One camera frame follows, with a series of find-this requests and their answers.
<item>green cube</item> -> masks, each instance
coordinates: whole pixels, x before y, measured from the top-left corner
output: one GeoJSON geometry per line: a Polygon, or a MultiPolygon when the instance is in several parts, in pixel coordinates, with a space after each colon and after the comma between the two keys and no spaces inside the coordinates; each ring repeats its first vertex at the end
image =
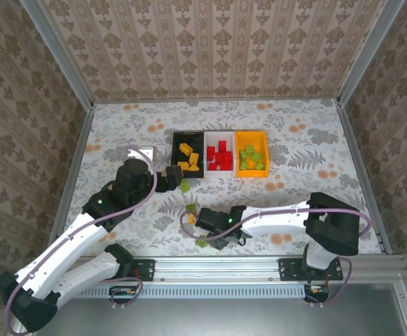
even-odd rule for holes
{"type": "Polygon", "coordinates": [[[253,154],[254,153],[254,146],[253,145],[246,145],[245,146],[245,151],[247,154],[253,154]]]}
{"type": "Polygon", "coordinates": [[[242,158],[242,161],[245,161],[248,158],[247,152],[245,150],[241,150],[240,157],[242,158]]]}
{"type": "MultiPolygon", "coordinates": [[[[200,238],[206,238],[204,234],[200,235],[200,238]]],[[[202,249],[206,246],[208,246],[208,242],[205,240],[196,240],[195,245],[201,247],[202,249]]]]}
{"type": "Polygon", "coordinates": [[[254,162],[258,162],[261,159],[262,155],[259,154],[258,152],[254,152],[253,154],[251,154],[251,159],[254,162]]]}
{"type": "Polygon", "coordinates": [[[183,193],[187,193],[191,189],[185,179],[181,180],[179,188],[183,193]]]}
{"type": "Polygon", "coordinates": [[[186,211],[196,213],[197,207],[195,206],[195,204],[188,204],[188,205],[186,205],[186,211]]]}

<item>damask wall pattern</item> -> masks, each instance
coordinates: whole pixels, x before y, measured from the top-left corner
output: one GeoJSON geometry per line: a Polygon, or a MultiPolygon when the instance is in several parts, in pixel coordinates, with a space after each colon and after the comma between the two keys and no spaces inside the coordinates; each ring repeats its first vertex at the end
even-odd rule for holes
{"type": "Polygon", "coordinates": [[[407,0],[347,110],[393,248],[407,255],[407,0]]]}
{"type": "Polygon", "coordinates": [[[0,273],[46,247],[83,116],[19,1],[0,0],[0,273]]]}
{"type": "Polygon", "coordinates": [[[41,0],[95,101],[334,97],[384,0],[41,0]]]}

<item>small white box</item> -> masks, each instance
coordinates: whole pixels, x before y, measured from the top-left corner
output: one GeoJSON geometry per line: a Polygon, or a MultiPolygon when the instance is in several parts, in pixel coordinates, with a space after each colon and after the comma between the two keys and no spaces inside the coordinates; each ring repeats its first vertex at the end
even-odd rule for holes
{"type": "Polygon", "coordinates": [[[208,179],[225,178],[231,179],[236,177],[236,167],[237,167],[237,152],[236,152],[236,138],[234,131],[213,131],[205,132],[203,139],[203,164],[205,166],[204,175],[208,179]],[[207,160],[207,149],[208,146],[216,147],[216,153],[219,152],[219,141],[226,141],[226,151],[231,152],[233,155],[233,170],[208,170],[208,164],[211,162],[216,162],[207,160]]]}

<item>gray metal base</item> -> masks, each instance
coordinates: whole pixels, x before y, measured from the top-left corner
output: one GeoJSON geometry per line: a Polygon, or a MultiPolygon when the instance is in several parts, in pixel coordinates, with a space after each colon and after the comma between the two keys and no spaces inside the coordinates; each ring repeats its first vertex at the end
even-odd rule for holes
{"type": "Polygon", "coordinates": [[[108,300],[72,300],[37,336],[404,336],[393,285],[351,285],[333,304],[302,299],[138,300],[112,309],[108,300]]]}

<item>red block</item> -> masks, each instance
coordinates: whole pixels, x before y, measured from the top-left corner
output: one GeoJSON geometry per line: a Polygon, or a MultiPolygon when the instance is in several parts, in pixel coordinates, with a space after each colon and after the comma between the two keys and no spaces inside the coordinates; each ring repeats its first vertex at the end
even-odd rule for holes
{"type": "Polygon", "coordinates": [[[223,161],[224,162],[232,162],[233,161],[233,155],[231,154],[231,152],[225,152],[223,154],[223,161]]]}
{"type": "Polygon", "coordinates": [[[217,170],[217,163],[210,163],[208,165],[208,170],[217,170]]]}
{"type": "Polygon", "coordinates": [[[231,162],[222,162],[220,165],[220,170],[233,170],[231,166],[231,162]]]}
{"type": "Polygon", "coordinates": [[[225,153],[226,152],[226,141],[219,141],[219,153],[225,153]]]}
{"type": "Polygon", "coordinates": [[[207,150],[207,160],[212,161],[214,159],[214,154],[216,154],[216,147],[215,146],[208,146],[207,150]]]}
{"type": "Polygon", "coordinates": [[[216,163],[221,164],[223,162],[223,153],[216,153],[216,163]]]}

